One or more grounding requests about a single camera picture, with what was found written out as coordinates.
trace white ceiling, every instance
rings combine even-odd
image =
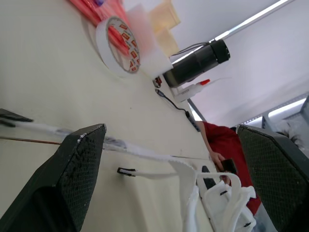
[[[231,59],[187,83],[232,77],[191,98],[209,122],[234,126],[308,92],[308,11],[291,1],[225,39]]]
[[[124,0],[129,9],[142,3],[147,11],[163,0]],[[181,23],[171,29],[178,47],[208,42],[278,0],[172,0]]]

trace red shirt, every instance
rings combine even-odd
[[[233,159],[238,171],[237,176],[240,178],[243,187],[253,186],[238,135],[228,127],[203,123],[212,150],[220,153],[226,159]],[[260,204],[261,200],[257,196],[256,199],[250,198],[247,207],[255,215]]]

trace wire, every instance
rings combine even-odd
[[[171,99],[169,99],[167,96],[165,96],[165,94],[163,92],[161,92],[159,89],[155,89],[155,92],[162,98],[165,98],[166,100],[168,100],[177,110],[183,110],[185,113],[187,112],[185,109],[182,108],[178,108],[174,102],[171,101]]]
[[[197,43],[197,44],[193,44],[193,45],[191,45],[191,46],[188,46],[187,48],[185,48],[185,49],[183,49],[183,50],[180,50],[179,52],[183,52],[184,50],[188,50],[190,47],[193,47],[193,46],[197,46],[197,45],[207,45],[208,43],[206,43],[206,42],[202,42],[202,43]]]
[[[53,144],[53,145],[60,145],[61,144],[61,143],[50,142],[50,141],[33,140],[33,139],[20,139],[20,138],[11,138],[11,137],[4,137],[4,136],[0,136],[0,139],[3,139],[3,140],[13,140],[13,141],[22,141],[22,142],[30,142],[30,143],[38,143],[38,144]]]
[[[171,55],[171,56],[180,55],[180,54],[182,54],[182,53],[184,53],[184,52],[188,52],[188,51],[190,51],[190,50],[192,50],[192,49],[194,49],[194,48],[201,47],[201,45],[209,45],[209,43],[203,42],[203,43],[193,44],[193,45],[191,45],[191,46],[189,46],[189,47],[187,47],[187,48],[185,48],[185,49],[183,49],[183,50],[180,50],[178,53],[176,53],[176,54],[174,54],[174,55]]]

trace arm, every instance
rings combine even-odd
[[[220,171],[224,170],[224,168],[221,164],[221,161],[225,160],[225,158],[220,153],[214,152],[212,150],[212,148],[211,148],[211,146],[208,142],[207,136],[206,136],[206,129],[205,129],[204,123],[196,121],[196,124],[199,127],[199,129],[201,130],[203,140],[204,140],[205,145],[206,145],[206,147],[209,151],[209,154],[210,154],[212,161],[215,163],[215,165],[219,168]]]
[[[209,142],[208,142],[208,139],[207,139],[207,136],[206,136],[206,130],[205,130],[205,126],[204,126],[204,123],[203,122],[200,122],[200,121],[196,121],[195,122],[197,124],[197,126],[199,127],[199,129],[201,130],[201,135],[203,137],[203,140],[205,142],[205,145],[207,147],[207,150],[209,151],[209,153],[212,153],[213,150],[211,148],[211,146],[209,145]]]

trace red object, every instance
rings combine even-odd
[[[102,6],[97,6],[93,0],[70,0],[94,26],[111,16],[118,16],[128,24],[126,13],[120,0],[105,0]],[[108,28],[108,38],[111,43],[125,56],[129,55],[129,48],[122,35],[114,28]]]
[[[207,79],[207,80],[205,80],[205,81],[201,81],[201,82],[200,82],[200,85],[203,86],[203,85],[205,85],[205,84],[207,84],[207,83],[209,83],[209,82],[210,82],[210,79]]]
[[[203,123],[212,150],[220,153],[226,159],[233,159],[238,170],[237,176],[243,187],[253,186],[238,135],[228,127],[219,127],[208,122]],[[261,200],[257,196],[256,199],[249,200],[247,207],[255,215],[260,204]]]

